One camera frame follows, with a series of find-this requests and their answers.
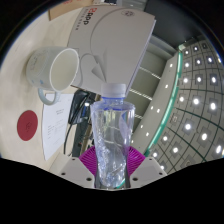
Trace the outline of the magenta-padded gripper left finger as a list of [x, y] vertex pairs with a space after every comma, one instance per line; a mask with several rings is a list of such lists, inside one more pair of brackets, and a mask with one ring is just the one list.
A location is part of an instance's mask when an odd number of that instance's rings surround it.
[[84, 188], [95, 187], [97, 158], [93, 148], [85, 151], [79, 157], [68, 157], [60, 154], [58, 165], [60, 177]]

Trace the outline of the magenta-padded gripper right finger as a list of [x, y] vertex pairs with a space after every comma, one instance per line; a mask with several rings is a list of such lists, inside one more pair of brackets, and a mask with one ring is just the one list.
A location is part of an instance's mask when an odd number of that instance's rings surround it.
[[145, 157], [135, 148], [127, 156], [125, 186], [140, 188], [166, 176], [166, 172], [153, 157]]

